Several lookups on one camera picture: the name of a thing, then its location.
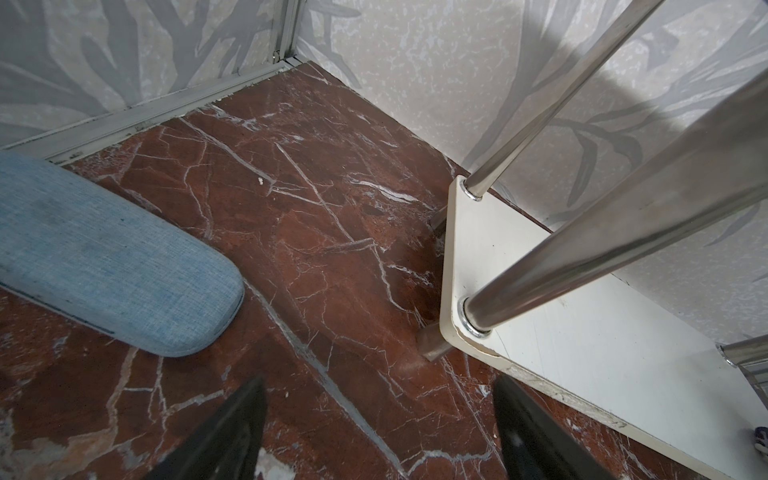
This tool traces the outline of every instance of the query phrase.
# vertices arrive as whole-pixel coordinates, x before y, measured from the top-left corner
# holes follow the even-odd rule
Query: wall
[[[0,146],[271,61],[276,0],[0,0]]]
[[[563,86],[628,0],[307,0],[298,48],[470,170]],[[667,0],[495,188],[561,226],[768,67],[763,0]],[[768,333],[768,207],[621,270],[725,343]]]

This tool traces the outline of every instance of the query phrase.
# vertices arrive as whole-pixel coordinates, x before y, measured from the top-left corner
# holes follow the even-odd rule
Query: marble floor
[[[209,348],[161,358],[0,293],[0,477],[140,478],[245,379],[269,414],[257,478],[506,478],[490,385],[428,363],[460,169],[313,64],[70,165],[199,237],[247,291]],[[690,470],[531,394],[617,478]]]

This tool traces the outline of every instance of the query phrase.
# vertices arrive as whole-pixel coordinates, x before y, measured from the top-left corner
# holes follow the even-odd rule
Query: blue denim cushion
[[[221,253],[72,172],[9,152],[0,286],[163,356],[210,345],[243,299]]]

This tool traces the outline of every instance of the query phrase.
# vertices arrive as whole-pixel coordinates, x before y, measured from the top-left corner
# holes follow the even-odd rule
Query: peeling edge trim
[[[289,71],[302,63],[302,59],[288,58],[275,64],[261,65],[224,79],[175,91],[126,110],[47,131],[7,145],[2,150],[44,158],[57,165],[70,164],[171,118],[182,117],[195,108]]]

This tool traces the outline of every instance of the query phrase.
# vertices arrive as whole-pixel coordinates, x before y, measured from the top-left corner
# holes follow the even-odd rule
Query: red marble floor
[[[442,275],[426,221],[460,169],[396,121],[303,65],[69,168],[223,252],[247,296],[170,359],[0,293],[0,477],[140,478],[260,373],[257,478],[506,478],[495,372],[416,352]],[[699,478],[529,391],[618,478]]]

